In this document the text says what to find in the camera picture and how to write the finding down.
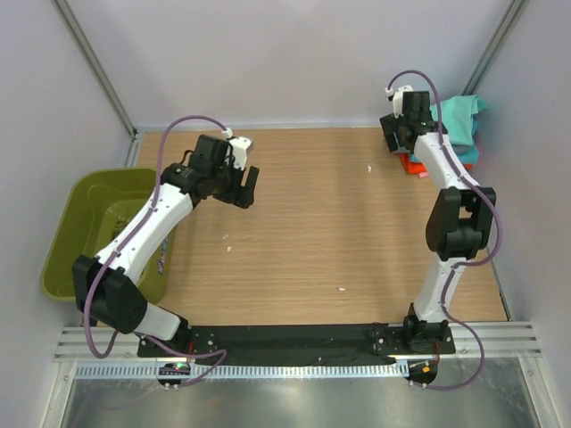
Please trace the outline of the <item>olive green plastic basket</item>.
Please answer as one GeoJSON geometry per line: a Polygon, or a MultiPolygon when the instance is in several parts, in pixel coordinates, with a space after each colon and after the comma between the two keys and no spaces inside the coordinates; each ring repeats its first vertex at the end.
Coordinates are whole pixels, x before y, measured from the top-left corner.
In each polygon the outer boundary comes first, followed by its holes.
{"type": "Polygon", "coordinates": [[[105,169],[82,177],[71,189],[42,272],[45,294],[75,301],[72,264],[79,255],[96,255],[113,241],[150,198],[155,171],[105,169]]]}

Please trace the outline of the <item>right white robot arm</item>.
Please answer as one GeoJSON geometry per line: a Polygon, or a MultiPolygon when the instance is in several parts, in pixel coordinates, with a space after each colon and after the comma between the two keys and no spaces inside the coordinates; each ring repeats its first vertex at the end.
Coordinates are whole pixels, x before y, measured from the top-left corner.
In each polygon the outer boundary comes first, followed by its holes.
{"type": "Polygon", "coordinates": [[[380,124],[389,148],[412,152],[439,191],[426,223],[432,265],[400,332],[404,348],[428,353],[445,341],[447,310],[460,277],[488,244],[496,193],[480,186],[460,162],[443,124],[432,116],[427,91],[401,86],[385,94],[393,111],[380,124]]]}

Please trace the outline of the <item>teal green t shirt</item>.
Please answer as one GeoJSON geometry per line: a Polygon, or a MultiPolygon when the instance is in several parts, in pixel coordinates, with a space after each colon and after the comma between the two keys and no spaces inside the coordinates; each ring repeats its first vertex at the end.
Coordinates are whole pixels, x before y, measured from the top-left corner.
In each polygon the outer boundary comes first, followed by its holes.
{"type": "Polygon", "coordinates": [[[479,95],[457,95],[441,101],[442,120],[476,119],[476,116],[488,108],[487,102],[479,95]]]}

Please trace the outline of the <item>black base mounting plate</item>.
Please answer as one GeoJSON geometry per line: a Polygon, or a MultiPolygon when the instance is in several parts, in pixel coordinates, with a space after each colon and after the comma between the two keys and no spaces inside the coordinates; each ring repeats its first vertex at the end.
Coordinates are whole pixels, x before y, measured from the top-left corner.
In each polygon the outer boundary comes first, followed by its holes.
{"type": "Polygon", "coordinates": [[[452,355],[451,329],[408,339],[401,325],[196,325],[170,341],[144,338],[137,355],[168,357],[168,347],[193,357],[225,350],[223,366],[305,367],[390,365],[400,356],[452,355]]]}

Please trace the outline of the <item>folded grey t shirt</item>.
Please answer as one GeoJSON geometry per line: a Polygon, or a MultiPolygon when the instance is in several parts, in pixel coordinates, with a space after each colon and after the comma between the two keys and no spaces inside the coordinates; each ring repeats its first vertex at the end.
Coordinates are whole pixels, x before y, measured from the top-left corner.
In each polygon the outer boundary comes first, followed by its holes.
{"type": "Polygon", "coordinates": [[[475,146],[473,144],[470,144],[470,145],[453,144],[452,149],[457,155],[464,155],[464,154],[467,154],[469,152],[472,152],[475,149],[475,146]]]}

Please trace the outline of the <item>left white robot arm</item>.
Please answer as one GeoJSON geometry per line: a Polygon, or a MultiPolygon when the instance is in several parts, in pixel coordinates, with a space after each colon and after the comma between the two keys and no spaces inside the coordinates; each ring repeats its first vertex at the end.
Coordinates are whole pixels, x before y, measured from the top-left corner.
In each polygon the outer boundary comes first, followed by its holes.
{"type": "Polygon", "coordinates": [[[150,199],[128,225],[94,257],[72,266],[76,304],[84,320],[94,319],[116,333],[135,333],[160,349],[184,356],[190,328],[183,317],[152,304],[139,290],[141,274],[154,252],[203,200],[249,208],[260,173],[247,165],[251,139],[199,136],[183,160],[159,175],[150,199]]]}

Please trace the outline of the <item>folded orange t shirt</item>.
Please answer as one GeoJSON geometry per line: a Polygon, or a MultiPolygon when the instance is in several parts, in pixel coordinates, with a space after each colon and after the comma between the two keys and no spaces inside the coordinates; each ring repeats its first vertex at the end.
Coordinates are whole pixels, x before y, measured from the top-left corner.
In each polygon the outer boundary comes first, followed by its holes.
{"type": "Polygon", "coordinates": [[[412,161],[408,153],[399,153],[398,157],[406,173],[411,175],[426,174],[425,166],[420,162],[412,161]]]}

